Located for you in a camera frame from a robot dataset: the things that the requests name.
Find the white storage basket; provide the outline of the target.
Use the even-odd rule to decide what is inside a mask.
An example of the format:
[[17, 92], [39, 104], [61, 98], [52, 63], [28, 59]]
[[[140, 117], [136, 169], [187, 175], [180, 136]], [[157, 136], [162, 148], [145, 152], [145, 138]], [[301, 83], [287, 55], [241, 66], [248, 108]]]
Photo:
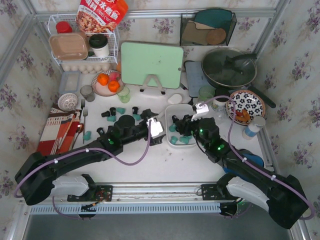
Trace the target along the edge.
[[[172, 116], [176, 115], [178, 119], [182, 119], [185, 115], [193, 115], [193, 108], [189, 104], [173, 104], [168, 106], [165, 109], [165, 130], [166, 130], [166, 139], [168, 141], [168, 144], [170, 147], [175, 149], [186, 149], [186, 148], [192, 148], [196, 146], [196, 141], [193, 138], [193, 136], [186, 136], [189, 138], [188, 144], [183, 144], [179, 141], [180, 137], [184, 137], [183, 135], [180, 135], [177, 131], [170, 132], [169, 127], [171, 125], [175, 125], [172, 120]], [[172, 136], [175, 136], [178, 138], [178, 141], [175, 145], [170, 143], [170, 139]]]

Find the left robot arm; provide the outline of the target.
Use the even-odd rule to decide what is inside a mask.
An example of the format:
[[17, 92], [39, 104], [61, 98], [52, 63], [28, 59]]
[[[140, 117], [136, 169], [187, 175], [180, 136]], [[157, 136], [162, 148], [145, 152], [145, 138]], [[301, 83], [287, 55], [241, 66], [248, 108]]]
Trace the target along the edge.
[[144, 139], [147, 147], [162, 143], [164, 128], [158, 114], [143, 110], [141, 122], [136, 123], [131, 115], [122, 115], [106, 132], [82, 147], [52, 155], [32, 153], [16, 173], [15, 198], [23, 198], [33, 206], [47, 199], [59, 177], [89, 164], [116, 159], [124, 151], [124, 145]]

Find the black coffee capsule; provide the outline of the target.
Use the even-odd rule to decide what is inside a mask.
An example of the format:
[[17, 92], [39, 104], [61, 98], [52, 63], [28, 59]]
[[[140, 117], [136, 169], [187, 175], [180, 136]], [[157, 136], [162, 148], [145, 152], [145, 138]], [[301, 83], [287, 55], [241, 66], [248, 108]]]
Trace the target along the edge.
[[101, 113], [101, 117], [102, 118], [105, 118], [105, 117], [110, 117], [111, 116], [111, 113], [109, 111], [105, 111], [105, 112], [102, 112]]
[[108, 133], [111, 133], [112, 131], [114, 130], [114, 127], [113, 126], [108, 126], [108, 128], [107, 128], [107, 132]]
[[116, 108], [115, 108], [115, 107], [111, 107], [109, 110], [110, 110], [110, 114], [111, 114], [112, 116], [115, 116], [115, 115], [116, 115]]
[[132, 107], [132, 114], [138, 115], [139, 108], [137, 106]]
[[99, 127], [96, 131], [100, 136], [105, 134], [105, 131], [104, 131], [104, 129], [102, 127]]

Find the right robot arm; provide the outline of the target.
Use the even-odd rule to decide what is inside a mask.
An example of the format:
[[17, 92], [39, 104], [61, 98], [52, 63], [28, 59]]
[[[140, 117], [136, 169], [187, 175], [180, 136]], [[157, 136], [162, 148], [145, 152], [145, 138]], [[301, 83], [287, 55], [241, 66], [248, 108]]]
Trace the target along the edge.
[[208, 159], [227, 170], [218, 181], [220, 192], [243, 198], [265, 209], [272, 220], [284, 229], [290, 229], [309, 208], [299, 180], [265, 169], [253, 161], [254, 155], [237, 150], [220, 136], [214, 118], [192, 120], [172, 117], [176, 131], [194, 137], [196, 144]]

